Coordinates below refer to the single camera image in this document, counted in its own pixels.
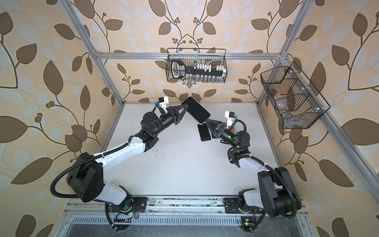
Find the phone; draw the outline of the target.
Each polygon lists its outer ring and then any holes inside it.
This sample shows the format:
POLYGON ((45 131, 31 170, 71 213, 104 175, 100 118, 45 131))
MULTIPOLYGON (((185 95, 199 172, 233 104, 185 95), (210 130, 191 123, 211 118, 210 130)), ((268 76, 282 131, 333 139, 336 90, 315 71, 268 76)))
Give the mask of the phone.
POLYGON ((204 123, 204 124, 198 124, 197 127, 198 127, 198 131, 200 135, 200 140, 202 142, 210 141, 211 135, 210 135, 208 126, 204 123))
POLYGON ((210 113, 202 107, 193 97, 188 97, 182 105, 187 105, 187 112, 199 123, 203 124, 210 118, 210 113))

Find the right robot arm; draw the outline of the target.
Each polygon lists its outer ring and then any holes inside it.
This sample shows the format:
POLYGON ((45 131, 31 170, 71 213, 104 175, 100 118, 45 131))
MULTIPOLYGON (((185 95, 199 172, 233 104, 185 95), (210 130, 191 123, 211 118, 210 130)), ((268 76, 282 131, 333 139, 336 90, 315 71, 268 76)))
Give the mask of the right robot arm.
POLYGON ((302 204, 289 171, 284 167, 273 168, 253 156, 249 151, 250 135, 246 124, 239 119, 235 122, 243 126, 237 134, 218 120, 208 119, 206 125, 214 137, 231 146, 227 151, 229 162, 258 180, 258 189, 245 189, 238 193, 239 211, 249 213, 254 208, 260 208, 270 217, 296 217, 302 204))

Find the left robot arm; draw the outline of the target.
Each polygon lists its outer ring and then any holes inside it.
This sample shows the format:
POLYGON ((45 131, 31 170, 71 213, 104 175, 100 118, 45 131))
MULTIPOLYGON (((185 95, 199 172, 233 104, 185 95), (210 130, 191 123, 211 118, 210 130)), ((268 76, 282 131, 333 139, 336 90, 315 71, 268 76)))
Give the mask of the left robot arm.
POLYGON ((59 198, 79 198, 82 202, 103 201, 114 205, 127 202, 132 195, 123 186, 114 186, 104 180, 104 175, 126 160, 147 152, 159 140, 158 135, 172 124, 179 124, 188 106, 159 107, 144 114, 141 130, 128 141, 107 151, 89 155, 83 153, 75 164, 52 181, 50 192, 59 198))

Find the socket set on black rail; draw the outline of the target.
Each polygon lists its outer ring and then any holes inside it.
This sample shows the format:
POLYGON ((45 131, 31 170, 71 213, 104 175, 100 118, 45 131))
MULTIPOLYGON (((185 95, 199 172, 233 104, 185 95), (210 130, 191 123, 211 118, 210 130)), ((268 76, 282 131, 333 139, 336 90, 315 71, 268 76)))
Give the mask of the socket set on black rail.
POLYGON ((217 65, 215 68, 211 64, 201 64, 196 61, 185 63, 181 59, 173 59, 167 68, 175 79, 221 79, 228 75, 227 68, 224 65, 217 65))

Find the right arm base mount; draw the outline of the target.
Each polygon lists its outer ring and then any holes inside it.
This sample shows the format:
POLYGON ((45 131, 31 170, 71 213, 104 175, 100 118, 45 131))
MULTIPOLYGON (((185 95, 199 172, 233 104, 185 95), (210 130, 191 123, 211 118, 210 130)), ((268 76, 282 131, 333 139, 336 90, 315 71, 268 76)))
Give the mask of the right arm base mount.
POLYGON ((253 233, 262 223, 266 212, 264 209, 248 206, 242 196, 224 198, 223 204, 226 214, 246 214, 241 217, 240 228, 246 233, 253 233))

